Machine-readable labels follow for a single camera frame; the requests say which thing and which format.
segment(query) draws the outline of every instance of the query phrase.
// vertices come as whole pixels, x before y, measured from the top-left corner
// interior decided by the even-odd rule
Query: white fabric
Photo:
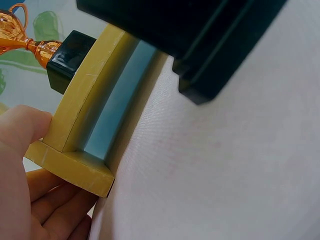
[[[209,104],[180,95],[171,66],[90,239],[319,239],[320,1],[289,1]]]

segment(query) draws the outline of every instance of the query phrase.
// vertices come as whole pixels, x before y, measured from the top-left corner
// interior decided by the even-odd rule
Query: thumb
[[[43,138],[52,115],[35,108],[18,105],[0,116],[0,142],[23,157],[31,143]]]

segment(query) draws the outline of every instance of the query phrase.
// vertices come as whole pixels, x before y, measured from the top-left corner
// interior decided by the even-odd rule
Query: black object
[[[103,19],[174,57],[179,91],[212,100],[287,0],[77,0]]]
[[[70,33],[46,65],[52,89],[65,93],[95,41],[95,38],[75,30]]]

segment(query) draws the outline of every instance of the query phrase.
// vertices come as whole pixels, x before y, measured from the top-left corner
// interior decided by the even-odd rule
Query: black square block
[[[75,30],[63,41],[46,66],[53,90],[65,93],[95,41],[95,38]]]

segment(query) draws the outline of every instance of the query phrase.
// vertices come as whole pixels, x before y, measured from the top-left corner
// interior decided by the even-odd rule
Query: yellow cardboard frame
[[[84,152],[83,148],[138,43],[130,34],[107,25],[65,91],[47,135],[30,145],[26,158],[69,183],[107,197],[114,175],[102,159]],[[166,58],[163,53],[156,54],[144,77],[144,87],[138,91],[124,120],[126,130],[120,130],[121,137],[116,138],[116,146],[111,150],[110,156],[116,161],[125,151]],[[5,110],[0,104],[0,113]]]

